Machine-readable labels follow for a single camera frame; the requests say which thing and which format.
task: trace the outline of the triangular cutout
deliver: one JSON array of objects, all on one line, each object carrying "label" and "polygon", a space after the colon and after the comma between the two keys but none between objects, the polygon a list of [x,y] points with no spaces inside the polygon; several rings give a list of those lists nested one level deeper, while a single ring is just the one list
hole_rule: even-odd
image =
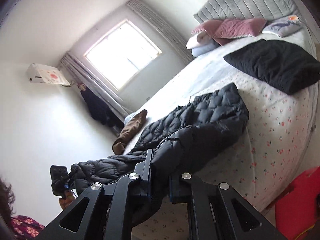
[{"label": "triangular cutout", "polygon": [[232,199],[232,204],[244,232],[248,232],[261,225],[254,215],[252,215],[236,198]]},{"label": "triangular cutout", "polygon": [[60,226],[72,232],[79,230],[84,212],[87,209],[89,198],[83,198],[61,221]]}]

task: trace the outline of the silver screw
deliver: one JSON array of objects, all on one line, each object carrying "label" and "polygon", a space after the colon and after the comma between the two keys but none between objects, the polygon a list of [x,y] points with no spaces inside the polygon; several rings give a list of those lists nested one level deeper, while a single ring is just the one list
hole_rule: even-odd
[{"label": "silver screw", "polygon": [[92,185],[91,185],[91,189],[92,190],[98,190],[98,189],[100,189],[101,188],[101,184],[100,183],[93,183]]},{"label": "silver screw", "polygon": [[220,187],[221,189],[224,189],[224,190],[227,190],[227,189],[230,188],[229,184],[226,183],[226,182],[220,183],[219,187]]},{"label": "silver screw", "polygon": [[137,179],[137,178],[139,178],[139,174],[137,174],[137,173],[130,173],[129,174],[129,179]]},{"label": "silver screw", "polygon": [[183,173],[182,175],[181,175],[181,177],[183,178],[183,179],[191,179],[191,174],[190,173]]}]

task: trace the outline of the hand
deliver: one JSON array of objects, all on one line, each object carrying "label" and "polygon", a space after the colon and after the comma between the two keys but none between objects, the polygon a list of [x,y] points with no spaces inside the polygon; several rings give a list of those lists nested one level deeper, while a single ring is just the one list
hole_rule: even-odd
[{"label": "hand", "polygon": [[71,204],[72,201],[74,201],[76,198],[73,195],[73,192],[70,190],[66,190],[64,192],[64,194],[66,195],[66,199],[63,198],[59,198],[59,204],[61,206],[61,208],[64,210],[67,206],[69,206]]}]

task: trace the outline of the floral shirt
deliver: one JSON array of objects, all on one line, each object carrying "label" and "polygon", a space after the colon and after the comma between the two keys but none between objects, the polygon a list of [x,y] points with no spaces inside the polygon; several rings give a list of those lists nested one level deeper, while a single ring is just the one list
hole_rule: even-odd
[{"label": "floral shirt", "polygon": [[17,240],[34,239],[44,226],[25,216],[15,216],[11,218],[11,225]]}]

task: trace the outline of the brown clothing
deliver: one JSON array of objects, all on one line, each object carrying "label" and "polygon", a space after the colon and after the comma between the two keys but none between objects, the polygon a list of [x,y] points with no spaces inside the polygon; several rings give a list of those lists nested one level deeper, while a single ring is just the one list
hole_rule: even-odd
[{"label": "brown clothing", "polygon": [[122,129],[119,137],[112,145],[112,150],[115,155],[121,155],[124,152],[127,144],[141,130],[146,122],[147,113],[148,111],[146,109],[142,110],[140,113],[136,114]]}]

